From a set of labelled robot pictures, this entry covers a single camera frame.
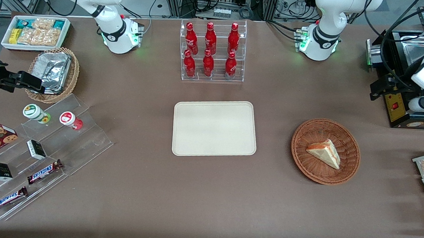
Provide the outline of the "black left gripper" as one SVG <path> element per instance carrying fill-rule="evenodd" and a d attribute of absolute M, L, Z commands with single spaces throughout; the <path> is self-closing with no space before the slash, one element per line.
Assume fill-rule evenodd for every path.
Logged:
<path fill-rule="evenodd" d="M 370 100 L 375 101 L 381 96 L 403 93 L 404 86 L 397 86 L 399 82 L 390 73 L 380 76 L 376 81 L 371 83 Z"/>

